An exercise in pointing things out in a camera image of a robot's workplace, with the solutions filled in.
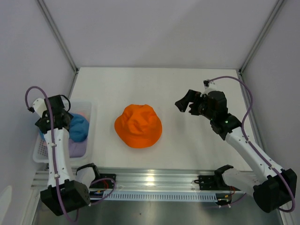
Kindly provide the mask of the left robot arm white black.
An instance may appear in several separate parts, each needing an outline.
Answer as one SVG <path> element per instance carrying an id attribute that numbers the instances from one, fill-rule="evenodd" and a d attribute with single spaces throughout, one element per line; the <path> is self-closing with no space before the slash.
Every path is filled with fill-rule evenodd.
<path id="1" fill-rule="evenodd" d="M 89 187 L 98 187 L 101 175 L 94 163 L 72 172 L 69 131 L 74 115 L 65 109 L 60 95 L 38 98 L 32 109 L 40 117 L 35 125 L 44 137 L 48 152 L 49 178 L 47 188 L 40 193 L 42 203 L 56 216 L 89 205 Z"/>

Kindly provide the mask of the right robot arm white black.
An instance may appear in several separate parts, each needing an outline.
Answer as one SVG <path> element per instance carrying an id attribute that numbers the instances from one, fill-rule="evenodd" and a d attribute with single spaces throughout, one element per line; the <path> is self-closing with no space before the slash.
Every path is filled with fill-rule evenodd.
<path id="1" fill-rule="evenodd" d="M 259 208 L 267 213 L 275 209 L 286 212 L 282 206 L 288 202 L 292 203 L 288 212 L 294 211 L 296 173 L 292 169 L 283 169 L 259 146 L 251 143 L 243 130 L 243 124 L 228 112 L 223 92 L 213 90 L 202 94 L 189 90 L 175 105 L 181 112 L 189 107 L 191 115 L 207 118 L 212 130 L 242 156 L 255 174 L 255 178 L 252 178 L 241 174 L 233 166 L 223 166 L 216 171 L 219 174 L 213 181 L 218 189 L 235 187 L 252 196 Z"/>

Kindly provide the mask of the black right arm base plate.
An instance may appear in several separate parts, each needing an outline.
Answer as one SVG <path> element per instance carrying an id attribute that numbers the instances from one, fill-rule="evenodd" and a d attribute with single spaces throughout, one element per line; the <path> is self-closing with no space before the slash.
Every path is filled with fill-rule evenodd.
<path id="1" fill-rule="evenodd" d="M 199 175 L 198 179 L 193 181 L 199 185 L 200 190 L 213 190 L 213 191 L 230 191 L 233 190 L 225 184 L 223 178 L 218 175 Z"/>

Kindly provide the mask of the orange bucket hat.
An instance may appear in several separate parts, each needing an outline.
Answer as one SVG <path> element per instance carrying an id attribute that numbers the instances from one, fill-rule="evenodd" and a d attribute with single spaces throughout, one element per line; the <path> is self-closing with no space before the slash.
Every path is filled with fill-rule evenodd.
<path id="1" fill-rule="evenodd" d="M 143 149 L 153 146 L 161 137 L 160 118 L 149 105 L 127 106 L 114 123 L 119 138 L 129 147 Z"/>

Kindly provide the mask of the blue bucket hat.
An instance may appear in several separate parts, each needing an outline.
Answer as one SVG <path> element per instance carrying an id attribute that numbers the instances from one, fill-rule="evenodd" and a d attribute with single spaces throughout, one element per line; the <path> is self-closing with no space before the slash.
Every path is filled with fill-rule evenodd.
<path id="1" fill-rule="evenodd" d="M 87 139 L 89 133 L 89 122 L 88 120 L 79 114 L 70 113 L 73 116 L 71 120 L 70 130 L 66 129 L 54 129 L 51 131 L 40 131 L 41 136 L 47 142 L 57 143 L 58 135 L 66 135 L 67 138 L 72 139 L 74 142 L 82 142 Z"/>

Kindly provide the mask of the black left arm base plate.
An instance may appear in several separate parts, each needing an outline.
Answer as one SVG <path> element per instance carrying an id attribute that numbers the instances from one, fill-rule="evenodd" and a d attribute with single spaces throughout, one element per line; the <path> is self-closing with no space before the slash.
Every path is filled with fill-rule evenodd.
<path id="1" fill-rule="evenodd" d="M 112 189 L 114 188 L 116 181 L 116 174 L 113 173 L 101 173 L 95 177 L 92 181 L 90 188 L 94 189 Z"/>

